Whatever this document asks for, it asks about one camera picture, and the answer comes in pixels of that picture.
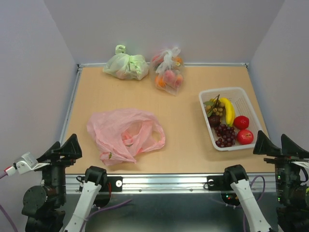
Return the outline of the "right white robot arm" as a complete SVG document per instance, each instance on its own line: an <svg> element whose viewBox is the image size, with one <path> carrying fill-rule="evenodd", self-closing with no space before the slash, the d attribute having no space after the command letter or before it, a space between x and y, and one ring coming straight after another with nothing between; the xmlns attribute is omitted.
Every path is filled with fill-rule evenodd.
<svg viewBox="0 0 309 232"><path fill-rule="evenodd" d="M276 209L279 232L307 232L309 230L309 153L286 134L281 135L277 147L260 130L253 149L255 155L265 155L264 161L275 167ZM223 185L236 194L249 229L252 232L272 232L259 200L252 192L252 181L241 165L225 168Z"/></svg>

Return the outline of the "dark purple mangosteen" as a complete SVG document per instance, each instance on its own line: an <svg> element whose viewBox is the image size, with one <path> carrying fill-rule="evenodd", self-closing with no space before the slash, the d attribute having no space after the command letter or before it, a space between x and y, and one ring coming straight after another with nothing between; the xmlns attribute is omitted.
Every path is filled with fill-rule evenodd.
<svg viewBox="0 0 309 232"><path fill-rule="evenodd" d="M221 117L218 115L211 115L208 117L210 127L215 128L221 124Z"/></svg>

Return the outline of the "pink plastic bag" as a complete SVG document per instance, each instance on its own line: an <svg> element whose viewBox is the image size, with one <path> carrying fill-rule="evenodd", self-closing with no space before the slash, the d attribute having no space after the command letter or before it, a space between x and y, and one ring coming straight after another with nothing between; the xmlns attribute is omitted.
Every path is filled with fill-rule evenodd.
<svg viewBox="0 0 309 232"><path fill-rule="evenodd" d="M135 108L94 113L86 128L107 166L135 163L136 155L162 149L166 143L157 117Z"/></svg>

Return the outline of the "yellow banana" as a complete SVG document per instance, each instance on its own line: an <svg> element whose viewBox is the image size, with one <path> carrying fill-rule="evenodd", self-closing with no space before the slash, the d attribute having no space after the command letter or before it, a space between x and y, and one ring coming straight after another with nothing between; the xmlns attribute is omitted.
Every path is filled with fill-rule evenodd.
<svg viewBox="0 0 309 232"><path fill-rule="evenodd" d="M235 110L231 101L227 98L220 98L219 101L225 104L225 122L232 127L235 119Z"/></svg>

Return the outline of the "tan longan bunch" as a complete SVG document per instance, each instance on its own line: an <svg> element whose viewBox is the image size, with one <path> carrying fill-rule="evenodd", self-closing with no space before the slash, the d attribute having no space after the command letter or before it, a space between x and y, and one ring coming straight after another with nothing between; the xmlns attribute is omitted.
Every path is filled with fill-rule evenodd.
<svg viewBox="0 0 309 232"><path fill-rule="evenodd" d="M206 111L207 117L210 116L223 116L225 110L225 104L219 100L220 95L215 98L203 102L204 109Z"/></svg>

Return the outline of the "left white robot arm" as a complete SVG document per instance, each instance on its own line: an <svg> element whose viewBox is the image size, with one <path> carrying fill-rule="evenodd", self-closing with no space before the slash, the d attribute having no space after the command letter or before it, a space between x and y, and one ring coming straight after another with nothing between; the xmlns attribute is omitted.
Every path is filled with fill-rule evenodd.
<svg viewBox="0 0 309 232"><path fill-rule="evenodd" d="M90 166L81 177L79 195L67 192L66 168L82 157L76 134L64 144L55 142L43 155L26 153L16 162L20 174L39 171L41 183L30 187L23 196L22 215L27 232L83 232L100 190L107 186L107 171Z"/></svg>

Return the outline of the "red apple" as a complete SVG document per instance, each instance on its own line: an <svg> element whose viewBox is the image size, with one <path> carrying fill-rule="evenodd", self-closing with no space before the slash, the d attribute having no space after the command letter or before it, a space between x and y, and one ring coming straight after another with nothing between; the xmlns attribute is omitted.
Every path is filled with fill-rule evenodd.
<svg viewBox="0 0 309 232"><path fill-rule="evenodd" d="M244 130L249 127L250 121L246 116L238 116L234 119L234 126L239 130Z"/></svg>
<svg viewBox="0 0 309 232"><path fill-rule="evenodd" d="M241 145L251 144L253 140L254 140L254 135L250 130L243 129L243 130L240 130L237 134L237 141Z"/></svg>

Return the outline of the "dark red grape bunch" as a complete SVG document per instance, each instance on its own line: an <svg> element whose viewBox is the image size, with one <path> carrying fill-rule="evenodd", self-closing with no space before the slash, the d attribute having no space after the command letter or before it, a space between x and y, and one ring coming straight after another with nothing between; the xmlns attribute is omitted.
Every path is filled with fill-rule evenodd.
<svg viewBox="0 0 309 232"><path fill-rule="evenodd" d="M218 139L215 144L219 148L232 147L236 144L236 132L234 127L230 127L226 124L220 124L214 128L215 134Z"/></svg>

